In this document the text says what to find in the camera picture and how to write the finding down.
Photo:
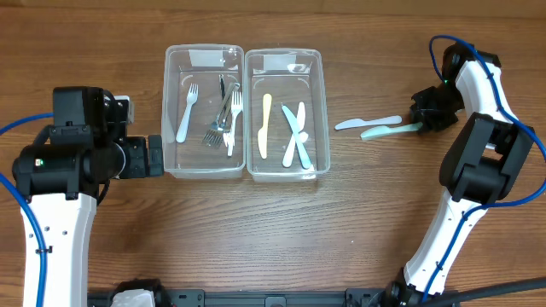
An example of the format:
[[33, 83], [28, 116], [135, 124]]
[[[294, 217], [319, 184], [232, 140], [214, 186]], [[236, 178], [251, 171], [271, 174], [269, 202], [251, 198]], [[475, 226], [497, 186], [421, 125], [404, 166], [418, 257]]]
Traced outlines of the yellow plastic knife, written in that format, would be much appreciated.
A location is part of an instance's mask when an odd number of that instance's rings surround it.
[[262, 126], [258, 130], [258, 150], [262, 159], [267, 158], [267, 144], [268, 144], [268, 128], [270, 119], [270, 109], [272, 104], [272, 95], [269, 93], [264, 94], [262, 100], [263, 108], [263, 121]]

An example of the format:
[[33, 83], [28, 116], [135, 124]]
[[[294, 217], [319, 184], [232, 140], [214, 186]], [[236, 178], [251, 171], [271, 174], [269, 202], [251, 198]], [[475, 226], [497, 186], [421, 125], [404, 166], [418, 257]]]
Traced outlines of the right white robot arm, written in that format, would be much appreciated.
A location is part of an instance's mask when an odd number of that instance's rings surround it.
[[381, 306], [435, 303], [475, 224], [494, 207], [507, 207], [532, 146], [545, 147], [531, 126], [510, 110], [500, 81], [497, 55], [478, 51], [460, 38], [434, 70], [440, 84], [415, 93], [410, 108], [420, 133], [441, 131], [465, 111], [468, 120], [439, 170], [443, 193], [417, 252], [382, 294]]

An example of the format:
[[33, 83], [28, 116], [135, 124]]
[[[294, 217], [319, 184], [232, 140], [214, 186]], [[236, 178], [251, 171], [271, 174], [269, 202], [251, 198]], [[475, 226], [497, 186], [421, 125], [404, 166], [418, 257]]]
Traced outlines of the metal fork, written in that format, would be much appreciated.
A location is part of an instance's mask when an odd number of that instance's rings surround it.
[[222, 132], [219, 128], [219, 124], [224, 115], [224, 112], [226, 110], [231, 94], [237, 91], [239, 88], [240, 88], [240, 84], [238, 82], [234, 82], [229, 85], [227, 93], [224, 98], [224, 103], [223, 102], [221, 103], [221, 108], [217, 114], [217, 117], [211, 123], [211, 128], [206, 131], [206, 134], [203, 137], [202, 142], [205, 143], [207, 146], [214, 147], [214, 148], [218, 148], [220, 146], [220, 143], [223, 140], [223, 138], [222, 138]]
[[230, 96], [230, 98], [229, 98], [229, 102], [228, 102], [228, 104], [227, 104], [227, 107], [226, 107], [226, 110], [225, 110], [225, 112], [224, 112], [224, 115], [223, 115], [223, 117], [222, 117], [222, 119], [221, 119], [221, 122], [220, 122], [220, 124], [219, 124], [219, 128], [220, 128], [220, 130], [221, 130], [221, 132], [222, 132], [222, 137], [225, 137], [225, 135], [226, 135], [227, 133], [229, 133], [229, 128], [227, 127], [227, 120], [228, 120], [228, 117], [229, 117], [229, 114], [230, 114], [230, 110], [231, 110], [231, 107], [232, 107], [233, 102], [234, 102], [234, 99], [235, 99], [234, 96], [235, 96], [235, 94], [232, 93], [231, 96]]

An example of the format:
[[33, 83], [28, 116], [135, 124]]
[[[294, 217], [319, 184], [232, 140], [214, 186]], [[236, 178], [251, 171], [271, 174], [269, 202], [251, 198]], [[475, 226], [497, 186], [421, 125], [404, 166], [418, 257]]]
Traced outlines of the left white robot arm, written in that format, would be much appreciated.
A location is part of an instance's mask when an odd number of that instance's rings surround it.
[[88, 303], [90, 232], [113, 179], [161, 177], [162, 138], [129, 136], [134, 105], [99, 87], [53, 90], [52, 124], [24, 147], [2, 184], [26, 236], [25, 306]]

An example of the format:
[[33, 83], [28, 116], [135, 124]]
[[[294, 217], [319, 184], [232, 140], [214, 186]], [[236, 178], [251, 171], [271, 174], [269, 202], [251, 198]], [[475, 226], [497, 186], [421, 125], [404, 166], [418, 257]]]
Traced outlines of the white plastic knife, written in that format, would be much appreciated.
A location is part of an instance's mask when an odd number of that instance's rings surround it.
[[[299, 103], [296, 119], [299, 125], [299, 134], [302, 138], [302, 142], [305, 142], [308, 136], [305, 132], [303, 132], [303, 129], [305, 127], [305, 104], [302, 101]], [[295, 139], [293, 136], [291, 136], [286, 152], [282, 159], [282, 165], [284, 167], [291, 166], [293, 162], [295, 147], [296, 147]]]

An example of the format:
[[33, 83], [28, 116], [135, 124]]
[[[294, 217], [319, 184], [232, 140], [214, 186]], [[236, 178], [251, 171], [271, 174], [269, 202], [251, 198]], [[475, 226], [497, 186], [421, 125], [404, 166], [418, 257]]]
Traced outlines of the pale blue plastic knife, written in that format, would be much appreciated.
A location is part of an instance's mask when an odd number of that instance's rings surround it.
[[346, 129], [352, 129], [352, 128], [359, 128], [364, 126], [374, 126], [374, 125], [397, 125], [402, 122], [402, 117], [399, 115], [393, 115], [385, 118], [380, 119], [372, 119], [372, 120], [363, 120], [363, 119], [348, 119], [346, 121], [343, 121], [339, 124], [337, 124], [334, 129], [335, 130], [346, 130]]

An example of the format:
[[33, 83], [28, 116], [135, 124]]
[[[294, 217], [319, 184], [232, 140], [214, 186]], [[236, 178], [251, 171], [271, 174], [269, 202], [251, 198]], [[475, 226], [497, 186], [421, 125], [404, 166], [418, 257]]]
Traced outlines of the white plastic fork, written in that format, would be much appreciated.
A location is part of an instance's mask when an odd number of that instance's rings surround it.
[[178, 143], [183, 143], [186, 140], [192, 106], [197, 102], [198, 95], [199, 95], [199, 85], [191, 84], [189, 86], [189, 91], [186, 97], [186, 108], [184, 110], [183, 117], [176, 134], [176, 141]]
[[242, 112], [242, 110], [242, 93], [240, 91], [235, 91], [231, 99], [231, 126], [229, 128], [229, 132], [224, 133], [224, 145], [227, 147], [228, 157], [231, 157], [233, 155], [233, 150], [235, 146], [235, 127], [237, 117]]

